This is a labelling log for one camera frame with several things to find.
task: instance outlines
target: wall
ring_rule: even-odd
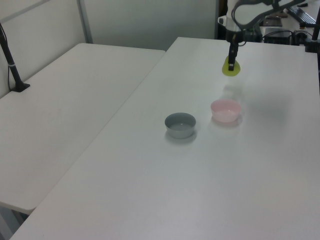
[[[177,37],[213,39],[217,0],[81,0],[95,44],[167,50]]]
[[[85,42],[77,0],[50,0],[2,26],[22,81],[76,44]],[[7,67],[0,50],[0,98],[9,91]]]

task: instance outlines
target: black cable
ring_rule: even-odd
[[[2,27],[1,23],[0,23],[0,29],[4,35],[4,38],[5,38],[5,41],[6,41],[6,44],[8,44],[8,39],[7,39],[7,35],[6,35],[6,32],[4,30],[4,28]],[[11,88],[10,88],[10,67],[8,66],[8,88],[9,88],[9,91],[11,92]]]
[[[6,43],[8,43],[7,35],[6,35],[6,32],[5,32],[4,28],[1,25],[1,22],[0,22],[0,29],[1,29],[1,32],[3,33],[3,35],[4,35]]]
[[[294,34],[294,32],[293,32],[293,31],[290,31],[290,30],[279,30],[279,31],[273,31],[273,32],[270,32],[270,33],[268,33],[268,34],[264,35],[264,36],[262,37],[262,40],[263,40],[265,37],[269,37],[269,36],[274,35],[274,34],[285,33],[285,32],[288,32],[288,33]]]
[[[8,88],[9,91],[11,92],[11,88],[10,88],[10,67],[8,66]]]
[[[296,30],[294,33],[306,33],[309,34],[312,37],[312,34],[310,32],[304,31],[304,30]]]
[[[232,9],[231,11],[231,18],[234,21],[234,23],[238,26],[238,28],[240,29],[240,31],[243,34],[243,39],[244,39],[244,44],[242,45],[238,45],[239,47],[243,47],[244,45],[246,45],[247,40],[246,40],[246,33],[245,30],[240,26],[240,24],[237,22],[236,18],[235,18],[235,9]]]

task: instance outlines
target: yellow sponge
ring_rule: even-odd
[[[237,61],[235,61],[233,71],[229,71],[228,60],[229,60],[229,57],[227,56],[222,66],[222,72],[226,76],[234,77],[240,72],[240,65]]]

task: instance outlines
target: table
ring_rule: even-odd
[[[12,240],[318,240],[317,55],[248,42],[227,77],[228,49],[179,37]],[[238,122],[211,119],[219,98]],[[195,135],[166,134],[175,112]]]
[[[0,206],[30,214],[163,54],[82,43],[0,99]]]

